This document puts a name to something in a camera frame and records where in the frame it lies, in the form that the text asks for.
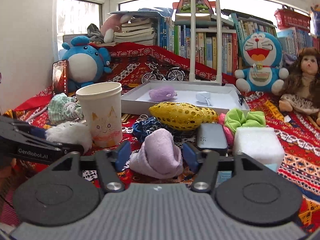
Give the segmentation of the person left hand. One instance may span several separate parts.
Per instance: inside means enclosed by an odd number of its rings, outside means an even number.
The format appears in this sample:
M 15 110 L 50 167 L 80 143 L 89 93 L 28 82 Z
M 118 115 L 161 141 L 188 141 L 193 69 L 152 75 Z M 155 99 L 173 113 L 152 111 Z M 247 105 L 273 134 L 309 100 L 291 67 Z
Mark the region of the person left hand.
M 8 178 L 11 175 L 11 171 L 15 167 L 15 165 L 16 165 L 16 158 L 11 158 L 9 164 L 1 165 L 0 179 L 3 180 Z

